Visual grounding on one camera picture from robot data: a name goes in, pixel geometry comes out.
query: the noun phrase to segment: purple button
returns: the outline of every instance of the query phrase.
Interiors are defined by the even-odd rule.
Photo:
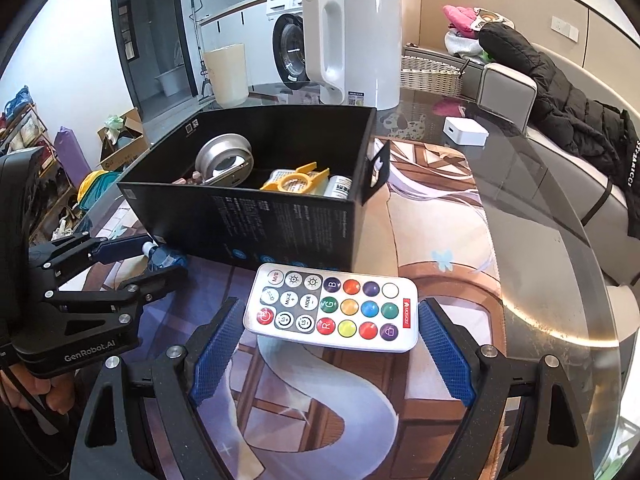
[[[338,292],[342,284],[338,278],[327,278],[324,280],[324,290],[327,292]]]
[[[376,282],[367,282],[362,286],[365,296],[375,298],[380,293],[380,286]]]
[[[398,337],[398,327],[391,323],[383,325],[380,329],[380,337],[385,341],[395,340]]]

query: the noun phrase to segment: washing machine door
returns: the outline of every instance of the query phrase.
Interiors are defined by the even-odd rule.
[[[309,81],[305,66],[302,16],[283,14],[273,29],[273,57],[283,83],[299,90]]]

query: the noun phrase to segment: doorway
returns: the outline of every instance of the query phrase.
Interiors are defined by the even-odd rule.
[[[148,122],[197,95],[180,0],[111,0],[122,71]]]

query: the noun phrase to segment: yellow hat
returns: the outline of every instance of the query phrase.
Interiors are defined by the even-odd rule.
[[[98,171],[89,173],[86,176],[86,178],[82,181],[82,184],[80,184],[80,189],[78,189],[78,202],[80,202],[84,194],[87,191],[89,191],[89,188],[91,187],[91,184],[94,183],[94,180],[99,176],[104,175],[105,173],[109,173],[109,172],[104,170],[98,170]]]

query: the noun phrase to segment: electric kettle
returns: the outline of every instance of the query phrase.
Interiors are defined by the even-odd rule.
[[[400,102],[402,0],[303,0],[306,74],[327,105]]]

